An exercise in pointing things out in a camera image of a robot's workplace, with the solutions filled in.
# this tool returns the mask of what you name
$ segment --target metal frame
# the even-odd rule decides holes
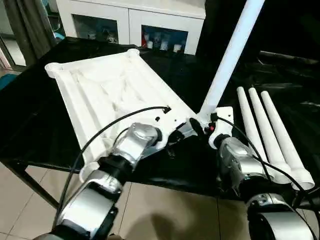
[[[58,208],[59,203],[54,199],[36,180],[34,180],[27,172],[28,165],[18,162],[12,162],[11,160],[1,160],[1,163],[5,165],[11,172],[13,172],[20,180],[28,185],[33,191],[40,195],[55,209]]]

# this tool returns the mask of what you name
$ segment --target tiled floor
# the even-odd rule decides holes
[[[59,198],[66,172],[28,167]],[[79,186],[74,176],[71,187]],[[0,240],[31,240],[50,231],[55,210],[0,164]],[[249,240],[245,205],[162,187],[126,183],[112,232],[127,240]],[[306,219],[317,228],[314,214]]]

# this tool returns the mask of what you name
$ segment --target white cylindrical rod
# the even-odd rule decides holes
[[[238,99],[240,103],[240,109],[241,109],[246,136],[251,140],[256,150],[260,154],[262,160],[265,162],[268,162],[267,156],[264,150],[264,146],[262,145],[262,142],[258,133],[254,116],[252,115],[252,112],[249,106],[249,102],[248,102],[245,90],[242,86],[240,86],[237,88],[236,91],[238,93]],[[256,152],[253,150],[250,144],[249,144],[249,148],[252,150],[253,154],[257,157]],[[274,170],[270,167],[267,167],[267,171],[271,176],[271,178],[274,179],[275,178]]]
[[[281,169],[289,175],[292,175],[291,168],[286,163],[285,158],[281,152],[276,136],[271,128],[266,112],[262,106],[256,89],[253,87],[249,89],[250,98],[252,101],[254,113],[258,121],[266,154],[272,165]],[[288,184],[291,181],[282,173],[275,171],[274,181],[279,184]]]
[[[216,71],[211,87],[198,114],[202,119],[209,120],[210,114],[216,110],[264,2],[265,0],[246,1],[220,66]]]
[[[269,93],[267,91],[263,91],[261,96],[284,159],[291,168],[292,176],[303,187],[303,189],[312,189],[315,186],[315,182],[310,172],[305,169],[301,162],[297,150],[291,141],[286,127],[283,124]],[[295,190],[299,190],[295,184],[292,184],[292,187]]]

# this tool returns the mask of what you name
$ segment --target black cable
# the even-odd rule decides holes
[[[115,138],[114,142],[113,142],[113,146],[116,144],[116,142],[118,141],[118,139],[120,138],[120,136],[129,129],[129,127],[126,127],[125,129],[123,129],[118,136]]]
[[[59,217],[59,214],[62,211],[62,208],[63,208],[63,205],[64,205],[64,201],[65,201],[65,198],[66,198],[66,193],[67,193],[67,190],[68,190],[72,175],[74,174],[74,172],[76,170],[76,167],[77,167],[77,164],[78,164],[79,160],[82,158],[82,154],[85,152],[87,147],[93,142],[93,140],[95,140],[105,130],[107,130],[108,128],[110,128],[114,124],[120,122],[121,120],[126,119],[128,117],[131,117],[132,115],[136,115],[136,114],[139,114],[139,113],[142,113],[142,112],[145,112],[145,111],[155,110],[155,109],[163,109],[165,113],[167,113],[168,111],[171,110],[171,108],[168,107],[168,106],[151,106],[151,107],[146,107],[146,108],[131,112],[131,113],[127,114],[127,115],[119,117],[118,119],[116,119],[113,122],[109,123],[107,126],[103,127],[92,138],[90,138],[90,140],[83,146],[83,148],[81,149],[81,151],[79,152],[78,156],[76,157],[76,159],[75,159],[75,161],[73,163],[73,166],[72,166],[72,168],[70,170],[68,178],[65,181],[65,185],[64,185],[64,188],[63,188],[63,191],[62,191],[62,194],[61,194],[61,197],[60,197],[60,201],[59,201],[59,206],[58,206],[58,208],[56,210],[56,214],[55,214],[55,217],[54,217],[53,228],[57,225],[58,217]]]
[[[261,156],[259,155],[256,147],[253,145],[253,143],[250,141],[250,139],[247,137],[247,135],[246,135],[238,126],[236,126],[236,125],[233,124],[232,122],[230,122],[230,121],[228,121],[228,120],[226,120],[226,119],[224,119],[224,118],[222,118],[222,117],[217,117],[217,119],[219,119],[219,120],[221,120],[221,121],[224,121],[224,122],[230,124],[232,127],[234,127],[234,128],[248,141],[248,143],[251,145],[252,149],[255,151],[256,155],[258,156],[258,157],[253,156],[253,158],[256,159],[257,161],[259,161],[259,162],[261,163],[261,165],[262,165],[262,167],[263,167],[264,172],[266,173],[266,175],[269,175],[268,170],[267,170],[267,168],[266,168],[266,166],[268,166],[268,167],[270,167],[270,168],[278,171],[279,173],[285,175],[288,179],[290,179],[290,180],[298,187],[298,189],[300,190],[300,192],[305,196],[305,198],[307,199],[307,201],[310,203],[310,206],[311,206],[311,208],[312,208],[312,210],[313,210],[313,212],[314,212],[314,214],[315,214],[316,220],[317,220],[317,222],[318,222],[318,227],[319,227],[319,231],[320,231],[320,216],[319,216],[319,212],[317,211],[316,206],[315,206],[312,198],[309,197],[309,195],[308,195],[307,192],[304,190],[304,188],[303,188],[292,176],[290,176],[288,173],[286,173],[286,172],[284,172],[283,170],[277,168],[276,166],[271,165],[271,164],[268,163],[268,162],[263,161],[262,158],[261,158]],[[315,237],[316,237],[315,233],[312,231],[311,227],[309,226],[309,224],[308,224],[306,221],[305,221],[305,223],[307,224],[307,226],[309,227],[309,229],[310,229],[313,237],[315,238]]]
[[[256,147],[254,146],[254,144],[252,143],[252,141],[247,137],[247,135],[246,135],[237,125],[235,125],[235,124],[233,124],[232,122],[228,121],[227,119],[224,119],[224,118],[219,117],[219,116],[217,117],[217,119],[219,119],[219,120],[221,120],[221,121],[223,121],[223,122],[226,122],[227,124],[229,124],[229,125],[231,125],[232,127],[234,127],[234,128],[247,140],[247,142],[250,144],[250,146],[252,147],[252,149],[255,151],[257,157],[260,159],[259,162],[264,163],[264,161],[262,160],[262,157],[261,157],[260,153],[258,152],[258,150],[256,149]],[[268,173],[268,170],[267,170],[266,166],[262,164],[262,167],[263,167],[263,170],[264,170],[264,172],[265,172],[266,178],[267,178],[267,179],[269,180],[269,182],[271,183],[272,180],[271,180],[271,177],[270,177],[270,175],[269,175],[269,173]]]
[[[320,190],[320,186],[318,186],[317,188],[313,189],[312,191],[308,192],[308,194],[313,194],[315,192],[317,192],[318,190]]]

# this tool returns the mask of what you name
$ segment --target black tabletop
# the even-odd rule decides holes
[[[45,65],[127,51],[121,46],[67,37],[37,64],[0,91],[0,161],[15,161],[68,171],[80,148],[56,81]],[[217,61],[182,53],[141,49],[141,57],[196,113],[215,75]],[[268,90],[304,166],[320,183],[320,94],[317,77],[281,72],[273,67],[237,67],[219,103],[232,106],[243,127],[236,88]],[[214,196],[216,152],[196,136],[147,157],[132,181]],[[77,166],[79,171],[83,163]]]

